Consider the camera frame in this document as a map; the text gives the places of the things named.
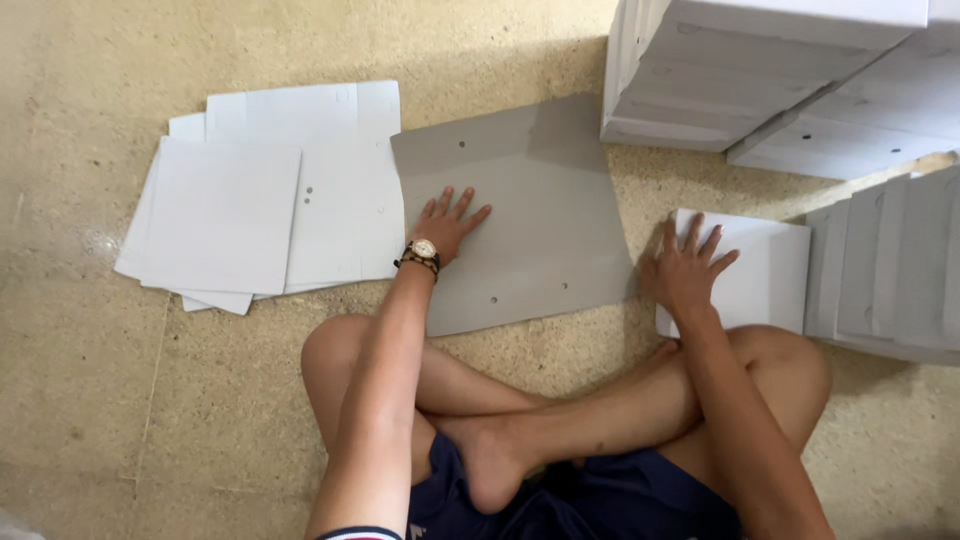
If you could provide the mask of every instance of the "wristwatch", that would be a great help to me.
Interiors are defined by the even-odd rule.
[[[426,266],[433,271],[433,282],[437,282],[440,276],[440,254],[437,248],[433,247],[430,240],[421,238],[420,240],[411,240],[407,244],[407,249],[403,250],[400,259],[394,261],[394,266],[399,268],[402,262],[412,260]]]

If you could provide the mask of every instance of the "knee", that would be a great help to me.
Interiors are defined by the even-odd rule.
[[[748,369],[788,368],[796,384],[828,396],[833,374],[820,349],[809,338],[777,327],[754,325],[727,332],[737,355]]]
[[[306,374],[343,364],[352,365],[360,354],[372,320],[370,315],[349,313],[323,321],[303,342],[300,370]]]

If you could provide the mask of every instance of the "beige carpet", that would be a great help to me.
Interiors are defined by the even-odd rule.
[[[237,317],[113,273],[166,120],[208,93],[370,79],[399,81],[404,129],[599,93],[614,5],[0,0],[0,507],[50,540],[300,538],[325,463],[300,343],[386,285]],[[794,220],[883,178],[606,152],[634,255],[677,206]],[[652,322],[633,301],[439,343],[558,395],[643,358]],[[960,535],[960,369],[826,351],[835,395],[805,461],[839,537]]]

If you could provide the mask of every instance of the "navy shorts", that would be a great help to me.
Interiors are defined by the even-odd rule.
[[[410,493],[408,540],[741,540],[733,508],[653,449],[552,465],[503,511],[470,503],[453,442],[437,433],[433,475]]]

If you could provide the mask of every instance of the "watch face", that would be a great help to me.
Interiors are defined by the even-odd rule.
[[[414,253],[423,258],[431,258],[437,253],[437,250],[429,241],[417,240],[414,242]]]

